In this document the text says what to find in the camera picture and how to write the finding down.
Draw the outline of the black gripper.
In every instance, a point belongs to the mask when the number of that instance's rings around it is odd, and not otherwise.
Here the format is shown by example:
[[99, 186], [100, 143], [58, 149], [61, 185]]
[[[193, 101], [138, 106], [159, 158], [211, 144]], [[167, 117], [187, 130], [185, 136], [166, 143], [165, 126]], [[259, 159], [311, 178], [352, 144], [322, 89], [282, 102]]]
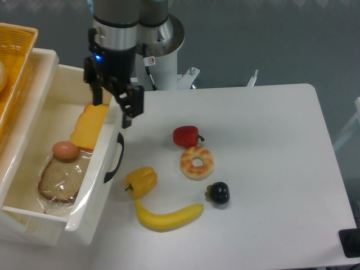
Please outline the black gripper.
[[144, 88], [131, 85], [130, 75], [136, 52], [136, 28], [91, 28], [88, 31], [91, 55], [84, 60], [83, 81], [92, 92], [92, 104], [103, 103], [103, 90], [113, 93], [119, 104], [122, 128], [144, 110]]

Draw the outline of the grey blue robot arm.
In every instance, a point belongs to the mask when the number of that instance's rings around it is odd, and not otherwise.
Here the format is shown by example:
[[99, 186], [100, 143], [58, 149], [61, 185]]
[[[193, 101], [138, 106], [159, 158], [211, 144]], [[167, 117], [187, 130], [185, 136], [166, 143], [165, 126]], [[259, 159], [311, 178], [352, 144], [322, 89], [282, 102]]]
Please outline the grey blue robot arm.
[[93, 105], [102, 91], [113, 95], [123, 112], [122, 127], [143, 113], [144, 88], [131, 84], [138, 26], [160, 26], [168, 19], [167, 1], [93, 1], [93, 26], [88, 31], [91, 55], [84, 60], [85, 83]]

